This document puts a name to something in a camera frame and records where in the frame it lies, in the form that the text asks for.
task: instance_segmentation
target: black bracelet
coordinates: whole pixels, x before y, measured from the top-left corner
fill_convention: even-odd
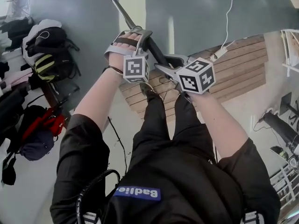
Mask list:
[[[109,65],[108,67],[106,67],[106,68],[103,70],[103,73],[104,73],[105,70],[107,70],[107,69],[109,69],[109,68],[113,69],[117,74],[119,74],[119,75],[123,75],[123,72],[122,72],[120,69],[117,69],[116,67],[111,66],[111,65]]]

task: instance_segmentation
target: black shirt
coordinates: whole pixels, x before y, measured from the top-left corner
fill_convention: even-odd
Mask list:
[[[80,191],[107,169],[109,148],[97,125],[72,116],[61,143],[51,215],[54,224],[76,223]],[[105,197],[100,183],[85,211]],[[252,140],[233,156],[211,164],[185,146],[165,148],[130,167],[106,208],[102,223],[237,223],[246,211],[277,223],[280,201]]]

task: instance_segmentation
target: power plug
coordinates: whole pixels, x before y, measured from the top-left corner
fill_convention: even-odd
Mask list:
[[[212,62],[217,61],[220,57],[222,57],[225,53],[227,53],[228,49],[226,47],[222,47],[218,51],[216,51],[214,54],[210,56],[210,59]]]

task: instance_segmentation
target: navy blue bag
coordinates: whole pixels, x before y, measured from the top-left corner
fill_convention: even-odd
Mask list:
[[[20,148],[20,154],[29,161],[43,158],[54,147],[53,133],[50,130],[41,130],[32,135]]]

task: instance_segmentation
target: black t-shirt sleeve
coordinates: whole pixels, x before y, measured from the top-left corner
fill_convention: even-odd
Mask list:
[[[280,200],[251,139],[233,156],[221,159],[218,166],[240,185],[248,211],[262,214],[266,224],[277,223]]]
[[[81,190],[107,169],[109,148],[104,143],[99,127],[88,117],[75,114],[71,117],[62,139],[57,179],[50,208],[54,224],[74,224],[76,201]],[[91,210],[105,197],[105,182],[99,183],[93,196],[86,202]]]

